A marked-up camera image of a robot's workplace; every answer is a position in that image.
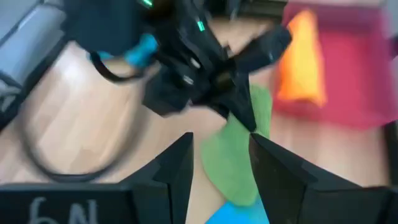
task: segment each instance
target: green led light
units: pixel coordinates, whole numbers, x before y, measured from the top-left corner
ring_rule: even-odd
[[[198,21],[198,27],[199,27],[200,31],[205,30],[205,26],[203,25],[202,21]]]
[[[144,3],[147,5],[147,6],[152,6],[152,1],[151,0],[143,0],[144,1]]]

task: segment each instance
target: green cloth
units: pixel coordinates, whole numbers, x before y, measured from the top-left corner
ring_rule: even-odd
[[[272,98],[269,91],[250,86],[258,134],[269,138]],[[226,197],[239,206],[250,206],[258,191],[249,158],[250,132],[230,115],[225,126],[202,142],[201,159],[208,178]]]

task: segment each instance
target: red container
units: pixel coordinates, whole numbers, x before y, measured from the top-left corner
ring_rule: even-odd
[[[327,104],[274,99],[274,109],[301,118],[370,128],[398,118],[390,43],[375,8],[288,3],[283,24],[311,9],[318,16]]]

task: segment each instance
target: yellow cloth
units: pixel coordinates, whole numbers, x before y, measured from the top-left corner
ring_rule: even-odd
[[[310,10],[297,14],[288,24],[293,40],[279,64],[278,99],[326,103],[323,57],[318,41],[317,16]]]

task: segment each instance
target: pink bin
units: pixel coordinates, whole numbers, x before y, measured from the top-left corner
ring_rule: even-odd
[[[301,118],[370,128],[398,117],[390,44],[380,9],[288,3],[283,24],[302,9],[318,16],[328,103],[274,99],[274,109]]]

